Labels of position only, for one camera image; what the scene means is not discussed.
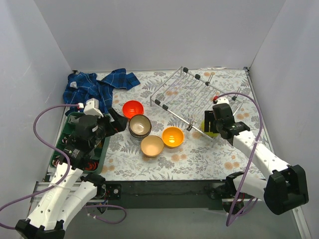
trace tan bowl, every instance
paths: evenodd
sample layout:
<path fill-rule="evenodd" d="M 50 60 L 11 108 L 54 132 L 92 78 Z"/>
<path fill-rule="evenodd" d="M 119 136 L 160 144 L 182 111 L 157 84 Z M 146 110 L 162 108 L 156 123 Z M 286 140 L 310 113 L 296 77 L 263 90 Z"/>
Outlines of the tan bowl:
<path fill-rule="evenodd" d="M 152 130 L 151 121 L 144 115 L 133 116 L 129 123 L 129 131 L 135 138 L 145 138 Z"/>
<path fill-rule="evenodd" d="M 162 153 L 163 149 L 163 140 L 155 135 L 149 135 L 141 142 L 141 150 L 147 157 L 156 157 Z"/>

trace orange bowl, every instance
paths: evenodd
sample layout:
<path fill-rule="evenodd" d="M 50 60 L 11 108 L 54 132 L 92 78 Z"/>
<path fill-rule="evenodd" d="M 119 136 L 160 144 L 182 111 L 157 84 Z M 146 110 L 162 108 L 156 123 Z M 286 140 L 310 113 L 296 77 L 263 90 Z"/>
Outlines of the orange bowl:
<path fill-rule="evenodd" d="M 123 105 L 123 114 L 126 118 L 131 119 L 133 116 L 144 114 L 144 107 L 138 101 L 127 101 Z"/>
<path fill-rule="evenodd" d="M 168 127 L 163 131 L 161 138 L 167 147 L 175 148 L 183 143 L 184 133 L 180 128 Z"/>

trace red wire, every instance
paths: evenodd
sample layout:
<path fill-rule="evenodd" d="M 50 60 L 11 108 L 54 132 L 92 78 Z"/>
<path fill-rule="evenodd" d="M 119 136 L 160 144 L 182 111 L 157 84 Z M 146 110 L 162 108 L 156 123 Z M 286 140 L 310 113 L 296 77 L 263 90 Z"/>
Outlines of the red wire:
<path fill-rule="evenodd" d="M 245 199 L 245 194 L 243 193 L 243 198 L 241 199 L 241 201 L 237 202 L 237 203 L 242 203 Z"/>
<path fill-rule="evenodd" d="M 87 171 L 94 171 L 95 169 L 97 169 L 99 163 L 96 161 L 90 161 L 88 162 L 88 166 L 86 168 L 84 168 Z"/>

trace wire dish rack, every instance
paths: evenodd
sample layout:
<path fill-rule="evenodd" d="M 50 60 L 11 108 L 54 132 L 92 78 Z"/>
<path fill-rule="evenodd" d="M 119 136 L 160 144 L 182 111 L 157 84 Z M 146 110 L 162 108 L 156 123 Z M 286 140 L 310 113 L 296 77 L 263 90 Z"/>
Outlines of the wire dish rack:
<path fill-rule="evenodd" d="M 215 96 L 225 93 L 210 84 L 214 75 L 212 72 L 205 81 L 199 74 L 194 75 L 186 67 L 180 67 L 151 94 L 151 106 L 155 103 L 180 119 L 188 131 L 193 128 L 209 137 L 202 131 L 204 113 L 212 110 Z M 237 95 L 226 97 L 235 115 L 244 102 L 238 100 Z"/>

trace yellow object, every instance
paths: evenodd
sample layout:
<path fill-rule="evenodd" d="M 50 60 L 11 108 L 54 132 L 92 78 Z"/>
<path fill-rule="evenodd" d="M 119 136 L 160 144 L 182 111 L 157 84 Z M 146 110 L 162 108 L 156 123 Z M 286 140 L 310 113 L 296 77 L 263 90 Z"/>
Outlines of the yellow object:
<path fill-rule="evenodd" d="M 217 137 L 219 136 L 219 133 L 213 133 L 213 132 L 204 132 L 204 126 L 205 126 L 205 121 L 203 120 L 203 122 L 201 123 L 201 131 L 208 135 L 209 137 Z"/>
<path fill-rule="evenodd" d="M 184 141 L 184 133 L 180 128 L 168 127 L 163 131 L 161 138 L 167 147 L 175 148 L 180 146 Z"/>

